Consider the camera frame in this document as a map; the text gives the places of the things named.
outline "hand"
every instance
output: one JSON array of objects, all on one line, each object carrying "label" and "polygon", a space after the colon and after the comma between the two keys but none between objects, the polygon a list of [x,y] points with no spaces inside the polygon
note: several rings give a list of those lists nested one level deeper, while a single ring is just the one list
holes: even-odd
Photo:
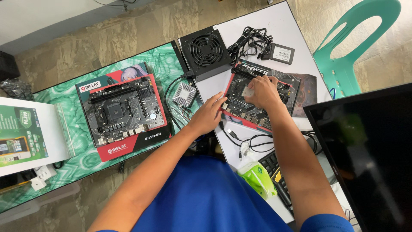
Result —
[{"label": "hand", "polygon": [[218,94],[207,99],[185,127],[190,128],[197,136],[207,134],[214,130],[218,126],[222,115],[222,112],[218,112],[218,110],[227,100],[227,97],[220,98],[222,94],[223,91],[220,91]]},{"label": "hand", "polygon": [[245,102],[252,103],[257,108],[264,108],[265,110],[274,105],[279,105],[278,103],[283,104],[276,88],[277,84],[278,79],[274,76],[257,76],[248,85],[248,88],[253,89],[255,93],[251,97],[245,96]]}]

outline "white table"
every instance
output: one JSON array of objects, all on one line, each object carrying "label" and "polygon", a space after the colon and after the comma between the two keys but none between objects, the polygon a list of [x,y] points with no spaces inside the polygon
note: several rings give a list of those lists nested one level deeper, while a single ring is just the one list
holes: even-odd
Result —
[{"label": "white table", "polygon": [[[219,33],[223,38],[223,42],[225,43],[226,47],[229,47],[237,41],[246,26],[250,26],[256,29],[266,28],[267,34],[273,36],[274,43],[295,49],[293,63],[291,65],[276,62],[273,60],[260,60],[257,59],[257,56],[249,56],[248,61],[284,73],[304,73],[313,75],[317,78],[318,102],[324,102],[332,99],[286,1],[215,25],[213,27],[214,29],[219,30]],[[203,102],[214,94],[222,90],[224,91],[229,83],[230,76],[231,71],[228,70],[206,80],[198,82],[197,88]],[[300,130],[312,129],[307,118],[293,118],[293,120]],[[253,135],[261,134],[261,132],[257,130],[239,125],[237,123],[229,122],[226,120],[223,120],[223,123],[226,130],[231,129],[238,135],[240,139],[247,139],[252,137]],[[243,167],[248,162],[259,160],[260,158],[268,154],[268,152],[255,153],[253,157],[243,157],[242,161],[240,162],[239,147],[231,143],[219,127],[215,129],[215,132],[226,160],[234,171]],[[258,144],[261,142],[270,141],[271,139],[268,137],[261,139],[256,138],[253,143]],[[265,151],[270,149],[271,147],[273,147],[273,145],[268,144],[260,146],[256,148],[256,150]],[[334,187],[334,189],[336,189],[335,193],[341,193],[337,195],[338,199],[341,201],[341,204],[345,205],[345,208],[350,208],[345,196],[342,193],[340,185],[338,183],[335,185],[337,185],[337,187]],[[267,202],[286,223],[294,220],[289,211],[283,205],[279,196],[273,197]]]}]

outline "black monitor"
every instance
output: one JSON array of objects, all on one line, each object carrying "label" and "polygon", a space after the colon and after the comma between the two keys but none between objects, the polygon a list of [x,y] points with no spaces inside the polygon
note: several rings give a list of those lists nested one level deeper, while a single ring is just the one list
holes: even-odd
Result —
[{"label": "black monitor", "polygon": [[412,231],[412,83],[304,111],[362,231]]}]

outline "green poster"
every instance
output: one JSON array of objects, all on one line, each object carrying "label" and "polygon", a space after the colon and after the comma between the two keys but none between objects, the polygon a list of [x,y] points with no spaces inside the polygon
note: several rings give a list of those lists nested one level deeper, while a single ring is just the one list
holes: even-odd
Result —
[{"label": "green poster", "polygon": [[36,109],[0,105],[0,167],[46,157]]}]

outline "motherboard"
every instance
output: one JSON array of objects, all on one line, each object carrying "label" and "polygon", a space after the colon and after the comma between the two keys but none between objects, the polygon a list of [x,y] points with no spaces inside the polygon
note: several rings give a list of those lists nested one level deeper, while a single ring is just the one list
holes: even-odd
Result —
[{"label": "motherboard", "polygon": [[[237,65],[232,69],[232,73],[232,79],[225,93],[227,100],[223,103],[222,109],[235,117],[240,117],[243,120],[272,130],[267,112],[264,109],[255,107],[253,104],[246,103],[244,98],[254,94],[254,90],[248,88],[250,81],[263,74],[244,65]],[[279,96],[287,106],[289,113],[292,114],[300,79],[275,70],[268,73],[268,76],[278,78],[279,81],[276,88]]]},{"label": "motherboard", "polygon": [[144,76],[90,93],[83,105],[96,148],[167,124],[152,82]]}]

